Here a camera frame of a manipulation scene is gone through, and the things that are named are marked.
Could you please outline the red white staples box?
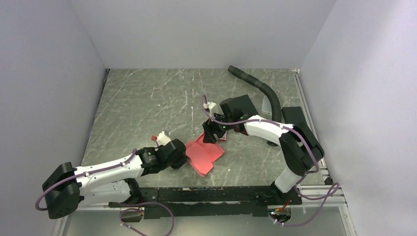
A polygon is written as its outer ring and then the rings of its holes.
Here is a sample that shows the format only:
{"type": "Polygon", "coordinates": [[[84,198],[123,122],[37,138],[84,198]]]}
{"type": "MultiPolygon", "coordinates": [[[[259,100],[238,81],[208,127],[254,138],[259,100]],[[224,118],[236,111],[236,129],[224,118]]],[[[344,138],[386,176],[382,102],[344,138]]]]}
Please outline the red white staples box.
{"type": "Polygon", "coordinates": [[[223,136],[218,138],[219,141],[226,141],[227,140],[227,132],[223,134],[223,136]]]}

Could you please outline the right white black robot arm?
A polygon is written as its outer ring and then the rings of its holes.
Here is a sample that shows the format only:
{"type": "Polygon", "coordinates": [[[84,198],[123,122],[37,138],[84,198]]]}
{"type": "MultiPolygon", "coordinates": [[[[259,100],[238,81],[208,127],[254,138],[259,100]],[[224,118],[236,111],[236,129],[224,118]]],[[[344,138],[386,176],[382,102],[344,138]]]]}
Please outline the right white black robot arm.
{"type": "Polygon", "coordinates": [[[202,101],[208,119],[203,123],[204,143],[215,144],[228,130],[247,136],[256,136],[281,147],[286,167],[271,185],[271,198],[283,204],[290,191],[299,184],[324,151],[306,124],[283,124],[263,118],[251,102],[222,103],[222,113],[214,112],[216,103],[202,101]]]}

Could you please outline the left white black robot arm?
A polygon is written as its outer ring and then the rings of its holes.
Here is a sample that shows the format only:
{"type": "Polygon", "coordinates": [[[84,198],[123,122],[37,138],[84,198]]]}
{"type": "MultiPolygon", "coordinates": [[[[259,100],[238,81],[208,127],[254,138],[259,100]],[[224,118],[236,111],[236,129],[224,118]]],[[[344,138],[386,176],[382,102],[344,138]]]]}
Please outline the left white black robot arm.
{"type": "Polygon", "coordinates": [[[158,147],[134,149],[126,157],[102,164],[74,167],[65,162],[42,184],[43,194],[35,208],[47,211],[50,219],[59,219],[94,204],[133,207],[150,199],[140,190],[137,178],[168,167],[176,170],[186,162],[186,146],[179,139],[158,147]]]}

